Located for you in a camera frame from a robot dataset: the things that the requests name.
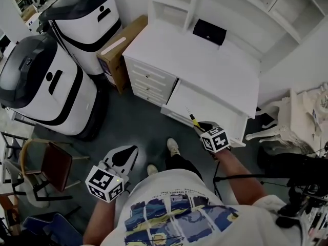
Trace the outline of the blue chair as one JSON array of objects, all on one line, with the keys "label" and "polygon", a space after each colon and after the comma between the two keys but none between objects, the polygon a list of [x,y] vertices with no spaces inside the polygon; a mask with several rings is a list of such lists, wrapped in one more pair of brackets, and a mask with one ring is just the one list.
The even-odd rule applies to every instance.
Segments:
[{"label": "blue chair", "polygon": [[23,227],[37,236],[51,239],[60,246],[81,246],[82,234],[58,212],[27,217]]}]

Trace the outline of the yellow screwdriver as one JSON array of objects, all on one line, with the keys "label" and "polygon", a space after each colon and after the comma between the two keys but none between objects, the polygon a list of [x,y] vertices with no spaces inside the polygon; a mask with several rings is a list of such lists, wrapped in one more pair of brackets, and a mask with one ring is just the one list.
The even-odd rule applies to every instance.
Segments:
[{"label": "yellow screwdriver", "polygon": [[192,123],[193,123],[193,126],[198,127],[198,128],[201,128],[200,125],[199,125],[199,123],[198,123],[198,121],[196,120],[196,118],[194,117],[194,115],[190,112],[190,110],[187,107],[186,107],[186,110],[187,110],[187,112],[189,114],[189,117],[190,117]]}]

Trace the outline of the brown cardboard box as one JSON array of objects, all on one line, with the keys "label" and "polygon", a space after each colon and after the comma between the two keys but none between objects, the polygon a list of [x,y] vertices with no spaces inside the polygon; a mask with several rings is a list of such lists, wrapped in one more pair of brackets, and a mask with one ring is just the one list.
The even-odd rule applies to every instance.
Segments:
[{"label": "brown cardboard box", "polygon": [[97,60],[108,82],[120,94],[123,94],[131,84],[123,52],[147,24],[148,17],[141,15],[119,31],[97,52]]}]

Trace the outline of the white printed t-shirt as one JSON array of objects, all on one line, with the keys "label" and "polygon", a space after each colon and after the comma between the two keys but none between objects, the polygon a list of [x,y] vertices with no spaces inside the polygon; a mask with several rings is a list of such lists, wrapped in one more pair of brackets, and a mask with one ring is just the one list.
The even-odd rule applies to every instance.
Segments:
[{"label": "white printed t-shirt", "polygon": [[301,221],[276,224],[283,206],[275,195],[225,205],[195,173],[163,171],[133,189],[100,246],[307,246]]}]

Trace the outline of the wooden chair with brown seat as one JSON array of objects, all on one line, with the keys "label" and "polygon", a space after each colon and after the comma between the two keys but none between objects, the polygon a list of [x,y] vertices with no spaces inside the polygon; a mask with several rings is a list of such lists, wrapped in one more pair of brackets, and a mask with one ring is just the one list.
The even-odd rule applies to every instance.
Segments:
[{"label": "wooden chair with brown seat", "polygon": [[[45,144],[45,152],[43,155],[42,165],[39,171],[31,172],[25,170],[25,158],[27,156],[28,147],[33,144]],[[57,191],[63,192],[68,188],[67,180],[74,160],[89,159],[89,156],[72,156],[61,145],[72,144],[69,142],[50,141],[45,139],[28,139],[20,152],[20,167],[24,177],[31,174],[41,173]]]}]

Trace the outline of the black bag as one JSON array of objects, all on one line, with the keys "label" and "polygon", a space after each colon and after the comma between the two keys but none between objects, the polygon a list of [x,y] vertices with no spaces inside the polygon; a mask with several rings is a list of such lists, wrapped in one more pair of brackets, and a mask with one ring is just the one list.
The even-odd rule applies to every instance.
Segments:
[{"label": "black bag", "polygon": [[328,159],[296,153],[270,155],[260,147],[257,164],[266,175],[279,177],[328,178]]}]

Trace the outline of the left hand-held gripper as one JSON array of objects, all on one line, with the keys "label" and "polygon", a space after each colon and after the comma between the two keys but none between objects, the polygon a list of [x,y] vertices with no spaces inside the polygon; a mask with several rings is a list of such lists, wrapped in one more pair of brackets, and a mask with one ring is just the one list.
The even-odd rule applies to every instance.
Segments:
[{"label": "left hand-held gripper", "polygon": [[107,203],[115,200],[129,184],[128,175],[137,156],[136,145],[110,150],[98,165],[92,167],[85,180],[89,193]]}]

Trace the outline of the black box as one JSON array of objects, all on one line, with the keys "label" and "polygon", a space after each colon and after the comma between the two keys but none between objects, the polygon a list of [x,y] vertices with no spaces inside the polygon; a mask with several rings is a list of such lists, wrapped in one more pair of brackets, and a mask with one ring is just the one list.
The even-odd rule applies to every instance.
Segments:
[{"label": "black box", "polygon": [[199,19],[195,24],[193,34],[219,46],[222,46],[227,34],[227,30]]}]

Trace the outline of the white desk with hutch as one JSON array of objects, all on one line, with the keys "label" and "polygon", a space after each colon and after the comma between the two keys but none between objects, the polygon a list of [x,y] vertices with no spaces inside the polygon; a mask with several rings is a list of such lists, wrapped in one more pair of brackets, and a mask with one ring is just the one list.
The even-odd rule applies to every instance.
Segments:
[{"label": "white desk with hutch", "polygon": [[[253,118],[328,81],[328,0],[149,0],[148,18],[124,52],[135,84],[167,73]],[[193,34],[199,19],[227,30],[222,46]]]}]

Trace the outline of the person's black trousers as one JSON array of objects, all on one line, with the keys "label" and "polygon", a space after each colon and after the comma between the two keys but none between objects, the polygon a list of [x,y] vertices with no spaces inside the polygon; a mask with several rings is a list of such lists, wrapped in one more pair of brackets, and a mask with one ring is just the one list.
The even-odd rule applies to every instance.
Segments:
[{"label": "person's black trousers", "polygon": [[189,161],[184,159],[181,155],[175,154],[165,160],[165,170],[182,169],[195,173],[201,180],[203,180],[201,173]]}]

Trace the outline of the person's right forearm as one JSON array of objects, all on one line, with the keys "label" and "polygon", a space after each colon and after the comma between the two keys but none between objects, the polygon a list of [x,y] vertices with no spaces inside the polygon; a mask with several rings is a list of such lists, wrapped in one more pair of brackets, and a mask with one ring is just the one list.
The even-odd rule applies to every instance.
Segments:
[{"label": "person's right forearm", "polygon": [[253,205],[267,193],[261,183],[254,177],[230,178],[237,175],[250,175],[249,170],[228,149],[215,153],[220,162],[223,173],[229,177],[228,181],[239,204]]}]

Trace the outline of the grey chair with black frame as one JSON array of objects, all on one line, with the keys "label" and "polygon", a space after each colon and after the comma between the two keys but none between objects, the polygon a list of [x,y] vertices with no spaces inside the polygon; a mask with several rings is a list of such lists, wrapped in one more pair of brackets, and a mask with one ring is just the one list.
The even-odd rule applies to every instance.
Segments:
[{"label": "grey chair with black frame", "polygon": [[0,132],[0,185],[9,184],[17,198],[25,196],[34,207],[44,209],[50,206],[49,201],[41,201],[48,197],[46,188],[33,191],[42,183],[42,178],[38,172],[28,175],[28,169],[21,166],[21,152],[27,152],[24,146],[32,141],[32,138]]}]

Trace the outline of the person's right white shoe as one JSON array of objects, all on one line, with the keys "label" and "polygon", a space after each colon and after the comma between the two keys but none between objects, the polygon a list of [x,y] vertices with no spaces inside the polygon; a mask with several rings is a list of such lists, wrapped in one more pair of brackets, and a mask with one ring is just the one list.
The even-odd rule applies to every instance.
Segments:
[{"label": "person's right white shoe", "polygon": [[168,138],[167,148],[170,152],[171,157],[173,157],[174,155],[180,155],[179,146],[173,138]]}]

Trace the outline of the person's left forearm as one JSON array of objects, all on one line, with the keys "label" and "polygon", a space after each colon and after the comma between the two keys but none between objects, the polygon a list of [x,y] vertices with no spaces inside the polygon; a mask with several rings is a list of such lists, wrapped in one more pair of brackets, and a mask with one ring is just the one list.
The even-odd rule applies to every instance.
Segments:
[{"label": "person's left forearm", "polygon": [[83,235],[82,246],[125,246],[126,228],[121,213],[116,221],[116,200],[99,200]]}]

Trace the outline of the white drawer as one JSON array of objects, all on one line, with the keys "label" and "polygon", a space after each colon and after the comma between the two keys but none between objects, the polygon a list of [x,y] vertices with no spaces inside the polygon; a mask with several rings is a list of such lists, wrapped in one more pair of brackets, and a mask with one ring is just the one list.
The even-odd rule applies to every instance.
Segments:
[{"label": "white drawer", "polygon": [[216,122],[226,130],[232,147],[245,147],[243,137],[249,117],[181,79],[161,113],[189,127],[193,126],[190,114],[197,121]]}]

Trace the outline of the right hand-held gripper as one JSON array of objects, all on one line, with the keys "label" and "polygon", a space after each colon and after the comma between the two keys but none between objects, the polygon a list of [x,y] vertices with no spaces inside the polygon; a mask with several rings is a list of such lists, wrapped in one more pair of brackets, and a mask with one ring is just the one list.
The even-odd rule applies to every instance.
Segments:
[{"label": "right hand-held gripper", "polygon": [[230,148],[230,140],[226,131],[213,121],[201,121],[194,125],[194,130],[200,138],[205,150],[217,153]]}]

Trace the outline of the ornate white table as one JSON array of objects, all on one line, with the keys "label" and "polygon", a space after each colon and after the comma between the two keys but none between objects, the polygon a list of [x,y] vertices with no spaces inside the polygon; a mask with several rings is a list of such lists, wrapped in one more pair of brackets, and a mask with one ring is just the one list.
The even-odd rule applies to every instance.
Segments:
[{"label": "ornate white table", "polygon": [[288,149],[297,147],[303,154],[324,156],[328,142],[328,83],[319,88],[272,101],[256,112],[273,118],[262,131],[248,134],[246,140],[277,141]]}]

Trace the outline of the white and black robot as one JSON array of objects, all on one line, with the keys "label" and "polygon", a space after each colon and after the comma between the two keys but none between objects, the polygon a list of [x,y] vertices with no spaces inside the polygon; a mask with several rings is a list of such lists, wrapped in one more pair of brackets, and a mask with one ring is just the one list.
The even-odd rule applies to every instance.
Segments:
[{"label": "white and black robot", "polygon": [[0,104],[52,131],[89,141],[104,121],[108,94],[52,37],[14,45],[0,71]]},{"label": "white and black robot", "polygon": [[56,0],[39,20],[86,73],[103,74],[97,52],[122,29],[115,0]]}]

